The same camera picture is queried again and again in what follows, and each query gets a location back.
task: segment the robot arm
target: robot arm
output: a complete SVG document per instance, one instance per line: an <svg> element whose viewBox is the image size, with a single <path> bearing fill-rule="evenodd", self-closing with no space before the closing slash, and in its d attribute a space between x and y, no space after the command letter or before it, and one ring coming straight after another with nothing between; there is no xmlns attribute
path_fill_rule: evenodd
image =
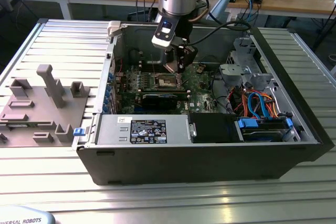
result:
<svg viewBox="0 0 336 224"><path fill-rule="evenodd" d="M162 18L152 38L154 46L165 50L164 66L171 73L181 73L197 55L193 47L180 47L189 41L196 0L161 0Z"/></svg>
<svg viewBox="0 0 336 224"><path fill-rule="evenodd" d="M193 29L193 22L201 19L209 11L207 7L199 15L196 0L160 0L161 20L152 38L155 47L164 50L165 68L171 73L182 73L190 65L196 55L197 49L185 46L189 43L189 36ZM214 8L223 13L228 0L213 0Z"/></svg>

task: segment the warning label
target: warning label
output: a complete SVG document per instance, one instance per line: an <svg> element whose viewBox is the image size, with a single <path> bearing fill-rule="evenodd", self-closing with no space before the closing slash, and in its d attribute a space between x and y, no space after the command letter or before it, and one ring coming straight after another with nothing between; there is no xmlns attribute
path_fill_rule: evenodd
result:
<svg viewBox="0 0 336 224"><path fill-rule="evenodd" d="M132 120L132 144L166 144L166 120Z"/></svg>

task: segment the motherboard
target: motherboard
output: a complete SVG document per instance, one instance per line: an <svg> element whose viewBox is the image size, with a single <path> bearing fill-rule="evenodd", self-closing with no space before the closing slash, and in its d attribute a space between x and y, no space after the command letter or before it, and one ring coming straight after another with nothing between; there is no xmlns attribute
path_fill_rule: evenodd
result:
<svg viewBox="0 0 336 224"><path fill-rule="evenodd" d="M212 96L213 71L193 64L181 75L164 68L130 66L116 77L119 114L188 114L218 112Z"/></svg>

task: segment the circuit board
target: circuit board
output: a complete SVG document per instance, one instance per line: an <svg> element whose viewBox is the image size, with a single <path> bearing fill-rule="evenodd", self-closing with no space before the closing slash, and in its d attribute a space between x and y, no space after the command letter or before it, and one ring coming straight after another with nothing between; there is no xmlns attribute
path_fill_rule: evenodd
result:
<svg viewBox="0 0 336 224"><path fill-rule="evenodd" d="M190 65L181 76L168 72L143 72L131 66L119 78L120 114L187 114L188 112L215 113L217 104L211 93L211 72L205 66ZM144 97L156 95L171 97L174 109L146 110Z"/></svg>

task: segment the white cable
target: white cable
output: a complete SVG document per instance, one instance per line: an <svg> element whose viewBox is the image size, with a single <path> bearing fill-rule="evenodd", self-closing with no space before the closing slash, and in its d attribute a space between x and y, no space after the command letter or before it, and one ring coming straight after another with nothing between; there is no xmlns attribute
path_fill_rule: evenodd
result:
<svg viewBox="0 0 336 224"><path fill-rule="evenodd" d="M21 8L22 5L23 5L23 2L21 1L21 4L20 4L19 8L17 9L17 14L16 14L16 17L15 17L15 25L16 25L16 28L17 28L19 31L21 31L21 30L20 30L19 27L17 26L17 18L19 17L20 8Z"/></svg>

